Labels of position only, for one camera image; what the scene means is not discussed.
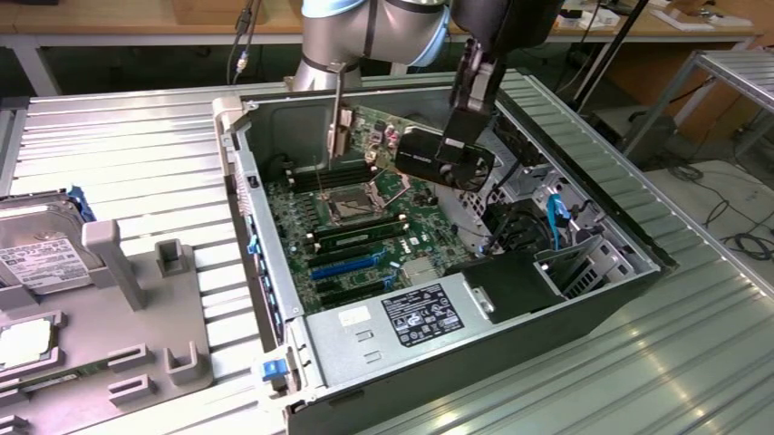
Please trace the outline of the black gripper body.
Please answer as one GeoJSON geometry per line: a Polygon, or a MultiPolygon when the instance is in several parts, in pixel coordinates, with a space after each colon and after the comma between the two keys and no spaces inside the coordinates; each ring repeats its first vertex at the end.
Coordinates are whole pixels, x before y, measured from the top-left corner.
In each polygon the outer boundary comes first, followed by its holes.
{"type": "Polygon", "coordinates": [[[451,18],[475,41],[484,60],[540,45],[560,12],[559,0],[458,0],[451,18]]]}

